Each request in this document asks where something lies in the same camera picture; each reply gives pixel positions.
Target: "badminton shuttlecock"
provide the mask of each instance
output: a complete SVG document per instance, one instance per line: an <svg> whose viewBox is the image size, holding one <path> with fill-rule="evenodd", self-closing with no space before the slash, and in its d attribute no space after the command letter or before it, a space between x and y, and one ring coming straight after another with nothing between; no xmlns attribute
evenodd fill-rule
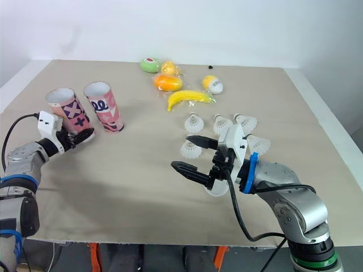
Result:
<svg viewBox="0 0 363 272"><path fill-rule="evenodd" d="M252 134L247 135L247 144L250 149L250 153L257 152L259 155L265 154L271 147L271 141L256 137Z"/></svg>
<svg viewBox="0 0 363 272"><path fill-rule="evenodd" d="M214 116L214 125L213 125L213 131L217 135L221 135L222 131L229 128L233 125L233 122L227 118L224 118L222 115L217 114Z"/></svg>
<svg viewBox="0 0 363 272"><path fill-rule="evenodd" d="M202 154L202 148L186 140L180 148L180 153L184 158L196 159Z"/></svg>
<svg viewBox="0 0 363 272"><path fill-rule="evenodd" d="M245 135L251 133L257 125L257 119L255 117L243 116L239 113L234 115L234 120L242 126Z"/></svg>
<svg viewBox="0 0 363 272"><path fill-rule="evenodd" d="M200 132L204 127L204 121L195 113L191 113L184 123L185 129L189 133Z"/></svg>

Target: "pink patterned tube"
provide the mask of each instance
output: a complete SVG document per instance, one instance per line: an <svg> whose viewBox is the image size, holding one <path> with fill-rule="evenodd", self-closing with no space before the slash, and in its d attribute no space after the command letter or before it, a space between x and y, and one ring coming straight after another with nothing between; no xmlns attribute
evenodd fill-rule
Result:
<svg viewBox="0 0 363 272"><path fill-rule="evenodd" d="M92 128L90 119L72 89L58 88L48 93L45 100L52 112L63 118L63 126L68 132L78 134Z"/></svg>
<svg viewBox="0 0 363 272"><path fill-rule="evenodd" d="M93 82L86 86L85 95L106 132L122 131L124 123L116 105L111 87L105 82Z"/></svg>

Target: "yellow toy fruit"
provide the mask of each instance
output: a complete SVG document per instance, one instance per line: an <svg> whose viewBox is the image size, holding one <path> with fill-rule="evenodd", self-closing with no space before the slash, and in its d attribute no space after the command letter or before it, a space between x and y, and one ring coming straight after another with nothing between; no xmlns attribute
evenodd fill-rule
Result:
<svg viewBox="0 0 363 272"><path fill-rule="evenodd" d="M173 75L157 75L154 78L156 88L164 92L174 92L183 86L183 81Z"/></svg>
<svg viewBox="0 0 363 272"><path fill-rule="evenodd" d="M202 81L203 88L214 95L223 91L223 83L214 75L207 75Z"/></svg>
<svg viewBox="0 0 363 272"><path fill-rule="evenodd" d="M189 90L178 91L172 93L168 98L168 112L171 111L171 108L176 103L184 100L195 100L204 103L216 102L216 100L206 92L189 91Z"/></svg>
<svg viewBox="0 0 363 272"><path fill-rule="evenodd" d="M180 75L180 69L172 61L166 61L161 66L161 72L167 75Z"/></svg>

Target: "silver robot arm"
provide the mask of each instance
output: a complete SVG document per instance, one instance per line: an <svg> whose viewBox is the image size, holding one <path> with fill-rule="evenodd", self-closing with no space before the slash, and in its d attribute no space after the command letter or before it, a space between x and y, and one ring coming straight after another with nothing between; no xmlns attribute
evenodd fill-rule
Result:
<svg viewBox="0 0 363 272"><path fill-rule="evenodd" d="M330 238L327 208L315 192L305 188L269 191L277 186L298 184L301 183L295 172L285 165L264 161L256 164L252 190L275 214L288 240L294 269L343 272Z"/></svg>
<svg viewBox="0 0 363 272"><path fill-rule="evenodd" d="M8 166L0 183L0 272L14 272L23 241L39 229L36 191L40 168L57 153L91 138L93 129L77 136L62 128L62 118L40 112L38 129L42 140L17 147L8 155Z"/></svg>
<svg viewBox="0 0 363 272"><path fill-rule="evenodd" d="M212 160L214 166L206 175L198 172L193 165L173 161L171 166L177 172L203 184L214 196L228 191L226 180L230 179L239 184L242 193L257 194L265 200L288 241L295 271L344 271L330 238L327 208L314 188L301 185L297 175L285 165L258 161L256 153L251 155L250 160L244 159L247 141L240 125L228 128L218 141L202 136L189 136L187 139L200 147L216 150ZM257 237L279 235L265 234L268 235ZM251 241L261 239L247 238Z"/></svg>

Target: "table surface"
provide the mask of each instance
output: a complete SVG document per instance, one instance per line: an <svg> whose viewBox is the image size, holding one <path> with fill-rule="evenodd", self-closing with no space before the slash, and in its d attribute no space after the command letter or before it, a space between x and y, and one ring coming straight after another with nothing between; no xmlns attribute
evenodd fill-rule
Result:
<svg viewBox="0 0 363 272"><path fill-rule="evenodd" d="M217 103L180 105L166 111L167 100L152 84L153 75L137 63L52 61L0 115L1 142L20 115L49 110L44 97L58 87L72 88L96 130L92 142L56 155L42 168L37 192L40 229L36 239L110 243L271 246L278 238L249 242L235 219L229 194L212 197L176 173L170 163L183 160L208 173L212 150L195 160L179 152L187 136L184 121L193 111L205 121L200 133L213 134L221 113L254 116L254 134L272 141L261 160L293 169L301 183L316 188L329 212L335 245L363 245L363 194L329 137L283 69L182 65L185 85L200 88L212 73L225 91ZM126 123L108 134L83 95L86 84L108 82ZM39 140L35 120L22 121L9 149ZM238 194L252 235L281 231L269 206L255 195Z"/></svg>

